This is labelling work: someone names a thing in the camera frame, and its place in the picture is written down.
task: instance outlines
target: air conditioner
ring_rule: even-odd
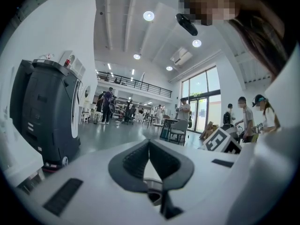
[[[171,60],[174,62],[174,64],[182,65],[187,60],[189,60],[193,55],[187,51],[187,49],[181,47],[174,55],[171,57]]]

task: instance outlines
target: gray chair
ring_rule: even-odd
[[[169,141],[171,140],[171,134],[178,135],[177,137],[180,136],[180,138],[178,138],[178,144],[179,144],[182,136],[184,136],[184,141],[183,141],[183,146],[184,146],[184,143],[186,141],[187,129],[188,129],[188,121],[187,120],[179,120],[178,122],[171,124]]]

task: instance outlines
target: balcony railing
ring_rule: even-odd
[[[135,80],[135,79],[130,79],[129,77],[123,77],[123,76],[119,76],[114,74],[113,77],[111,74],[109,73],[105,73],[105,72],[99,72],[97,74],[97,79],[98,80],[103,80],[106,82],[111,82],[111,83],[116,83],[116,84],[120,84],[120,85],[124,85],[124,86],[128,86],[131,88],[136,88],[136,89],[140,89],[143,91],[147,91],[150,93],[154,93],[154,94],[158,94],[167,98],[171,97],[171,93],[172,91],[164,89],[164,88],[160,88],[158,86],[155,85],[151,85],[145,82],[141,82],[139,80]]]

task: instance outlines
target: ceiling light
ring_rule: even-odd
[[[154,19],[154,13],[151,11],[147,11],[144,13],[143,17],[146,21],[150,22]]]
[[[200,46],[201,46],[201,41],[198,40],[198,39],[197,39],[197,40],[194,40],[194,41],[193,41],[193,46],[194,46],[194,47],[200,47]]]
[[[133,57],[136,59],[136,60],[139,60],[141,58],[141,56],[139,54],[135,54],[133,55]]]

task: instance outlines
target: gray floor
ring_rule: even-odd
[[[109,125],[83,123],[79,125],[78,133],[81,146],[74,159],[90,152],[108,149],[123,143],[142,141],[144,139],[158,139],[161,128],[158,130],[157,127],[150,125],[147,128],[147,125],[147,123],[134,123],[133,125],[120,124],[117,127],[116,120],[111,120]],[[199,134],[187,132],[185,146],[197,149],[201,144],[202,141],[199,139]]]

